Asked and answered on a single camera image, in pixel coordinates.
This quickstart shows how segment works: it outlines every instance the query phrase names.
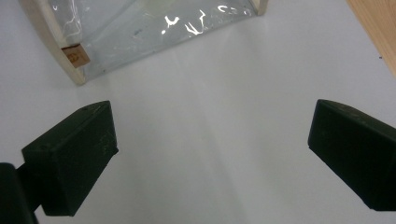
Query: small label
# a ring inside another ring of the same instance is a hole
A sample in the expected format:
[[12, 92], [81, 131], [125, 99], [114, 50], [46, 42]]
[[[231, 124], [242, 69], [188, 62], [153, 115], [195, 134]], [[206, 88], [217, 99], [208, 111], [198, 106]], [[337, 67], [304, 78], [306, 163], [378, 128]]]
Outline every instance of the small label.
[[84, 48], [80, 44], [63, 48], [62, 51], [75, 68], [85, 65], [91, 61]]

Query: white surface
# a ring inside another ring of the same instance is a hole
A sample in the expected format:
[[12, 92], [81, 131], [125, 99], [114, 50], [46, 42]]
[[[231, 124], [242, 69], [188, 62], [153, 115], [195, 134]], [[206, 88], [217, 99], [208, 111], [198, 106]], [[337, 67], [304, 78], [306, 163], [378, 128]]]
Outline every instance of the white surface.
[[76, 87], [17, 1], [0, 1], [0, 158], [110, 100], [120, 153], [75, 217], [41, 223], [394, 223], [306, 143], [318, 98], [396, 126], [396, 79], [344, 0], [273, 0], [233, 24]]

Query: plastic sheet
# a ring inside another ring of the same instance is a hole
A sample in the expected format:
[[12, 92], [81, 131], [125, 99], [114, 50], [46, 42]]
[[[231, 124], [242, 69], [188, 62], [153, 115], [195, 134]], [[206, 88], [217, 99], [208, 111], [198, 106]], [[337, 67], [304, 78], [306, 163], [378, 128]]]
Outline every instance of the plastic sheet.
[[256, 15], [249, 0], [21, 1], [38, 4], [60, 49], [85, 49], [87, 79]]

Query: wooden strip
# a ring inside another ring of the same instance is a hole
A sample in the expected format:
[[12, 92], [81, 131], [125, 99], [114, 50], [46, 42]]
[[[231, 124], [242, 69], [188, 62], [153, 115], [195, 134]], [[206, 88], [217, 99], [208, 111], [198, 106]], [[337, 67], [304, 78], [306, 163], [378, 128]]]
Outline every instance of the wooden strip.
[[396, 76], [396, 0], [346, 0]]
[[78, 85], [85, 83], [85, 76], [82, 70], [79, 70], [70, 63], [64, 52], [59, 48], [49, 26], [40, 11], [40, 7], [36, 0], [19, 0], [21, 7], [25, 11], [25, 14], [29, 18], [30, 22], [35, 27], [35, 30], [43, 41], [44, 45], [47, 47], [49, 52], [59, 63], [62, 69], [67, 75]]
[[261, 16], [264, 14], [265, 10], [267, 9], [268, 0], [250, 0], [251, 5], [253, 5], [254, 9], [256, 10], [256, 14]]

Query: transparent plastic box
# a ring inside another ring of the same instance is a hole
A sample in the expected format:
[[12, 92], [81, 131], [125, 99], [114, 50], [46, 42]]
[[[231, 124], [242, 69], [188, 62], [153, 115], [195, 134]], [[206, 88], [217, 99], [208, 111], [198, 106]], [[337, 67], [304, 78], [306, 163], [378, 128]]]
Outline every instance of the transparent plastic box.
[[20, 0], [51, 54], [78, 85], [232, 22], [268, 0]]

